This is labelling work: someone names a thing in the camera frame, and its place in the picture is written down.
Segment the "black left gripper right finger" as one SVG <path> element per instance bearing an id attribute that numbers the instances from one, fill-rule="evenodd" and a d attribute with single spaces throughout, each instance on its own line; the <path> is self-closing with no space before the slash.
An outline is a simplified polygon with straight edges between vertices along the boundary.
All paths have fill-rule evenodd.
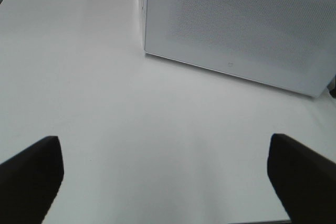
<path id="1" fill-rule="evenodd" d="M 292 223 L 335 223 L 335 163 L 285 134 L 273 134 L 267 175 Z"/>

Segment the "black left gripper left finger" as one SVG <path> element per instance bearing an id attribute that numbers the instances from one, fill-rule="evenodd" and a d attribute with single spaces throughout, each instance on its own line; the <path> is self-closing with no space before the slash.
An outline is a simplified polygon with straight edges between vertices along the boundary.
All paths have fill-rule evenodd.
<path id="1" fill-rule="evenodd" d="M 57 136 L 44 137 L 1 163 L 1 223 L 42 223 L 63 178 Z"/>

